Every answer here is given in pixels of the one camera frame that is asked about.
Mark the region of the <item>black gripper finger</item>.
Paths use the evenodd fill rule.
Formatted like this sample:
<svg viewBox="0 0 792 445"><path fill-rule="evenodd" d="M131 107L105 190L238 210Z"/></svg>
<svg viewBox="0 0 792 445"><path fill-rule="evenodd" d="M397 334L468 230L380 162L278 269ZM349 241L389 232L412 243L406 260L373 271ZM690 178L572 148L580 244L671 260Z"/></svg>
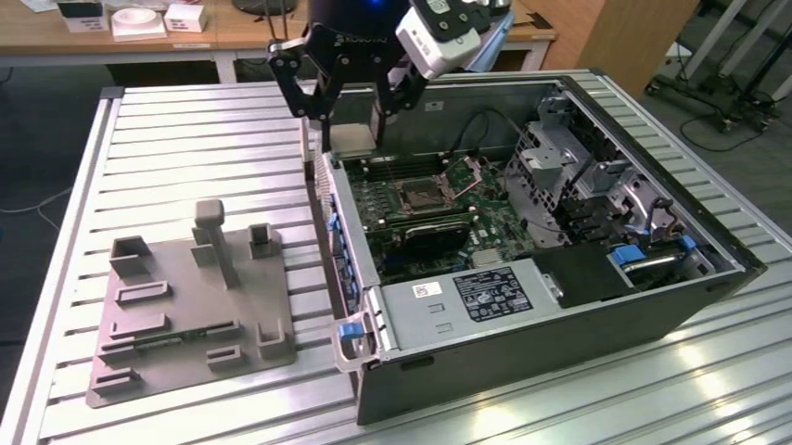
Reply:
<svg viewBox="0 0 792 445"><path fill-rule="evenodd" d="M385 141L386 126L401 110L414 109L429 80L408 56L390 69L376 69L374 106L370 128L374 141Z"/></svg>
<svg viewBox="0 0 792 445"><path fill-rule="evenodd" d="M266 61L293 115L320 122L321 148L328 153L332 151L330 116L342 91L342 62L337 60L336 71L330 75L318 71L313 93L308 94L297 79L304 46L304 39L273 39L268 44Z"/></svg>

